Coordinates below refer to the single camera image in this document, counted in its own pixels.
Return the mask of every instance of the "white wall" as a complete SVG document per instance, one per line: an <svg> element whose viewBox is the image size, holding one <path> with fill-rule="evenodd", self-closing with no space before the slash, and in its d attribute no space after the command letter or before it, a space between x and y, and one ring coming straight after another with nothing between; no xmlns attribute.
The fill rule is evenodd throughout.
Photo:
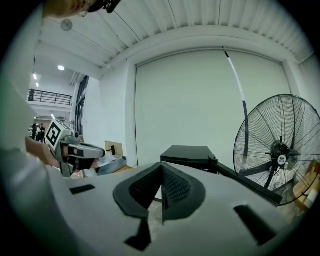
<svg viewBox="0 0 320 256"><path fill-rule="evenodd" d="M84 142L105 149L106 121L104 115L100 84L97 79L90 78L85 94L83 109Z"/></svg>
<svg viewBox="0 0 320 256"><path fill-rule="evenodd" d="M82 120L84 141L105 148L122 143L127 165L137 165L135 133L135 65L128 61L101 80L90 78Z"/></svg>
<svg viewBox="0 0 320 256"><path fill-rule="evenodd" d="M305 100L320 112L320 63L314 54L302 64L300 69L304 79Z"/></svg>
<svg viewBox="0 0 320 256"><path fill-rule="evenodd" d="M289 94L280 64L228 52L250 112L278 94ZM244 121L241 95L221 50L162 58L137 68L136 141L139 165L154 163L172 145L208 146L233 169L236 135Z"/></svg>
<svg viewBox="0 0 320 256"><path fill-rule="evenodd" d="M73 96L75 87L69 85L69 80L54 78L51 76L41 75L41 79L35 81L33 78L30 81L30 89Z"/></svg>
<svg viewBox="0 0 320 256"><path fill-rule="evenodd" d="M101 118L106 122L104 140L122 143L123 154L126 156L126 64L123 64L116 70L111 70L99 82L103 108Z"/></svg>

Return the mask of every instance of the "balcony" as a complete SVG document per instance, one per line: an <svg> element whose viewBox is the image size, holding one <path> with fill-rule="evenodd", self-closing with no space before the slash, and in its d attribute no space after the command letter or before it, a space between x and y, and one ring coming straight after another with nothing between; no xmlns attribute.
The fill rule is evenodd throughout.
<svg viewBox="0 0 320 256"><path fill-rule="evenodd" d="M70 106L72 96L43 90L29 89L26 100L28 102Z"/></svg>

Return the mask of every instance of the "fan grille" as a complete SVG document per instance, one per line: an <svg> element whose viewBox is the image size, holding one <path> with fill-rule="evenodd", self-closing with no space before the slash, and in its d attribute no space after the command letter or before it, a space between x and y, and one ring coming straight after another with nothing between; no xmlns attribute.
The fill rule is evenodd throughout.
<svg viewBox="0 0 320 256"><path fill-rule="evenodd" d="M248 153L244 170L241 170L245 150L246 128L243 122L235 139L233 162L237 173L259 168L261 172L246 176L253 182L267 186L271 191L282 195L281 205L288 204L297 195L293 186L304 182L304 175L312 160L320 159L320 118L317 111L304 99L290 94L271 97L259 104L249 115ZM275 168L269 185L270 165L276 162L270 155L275 145L280 143L291 149L290 161L282 168Z"/></svg>

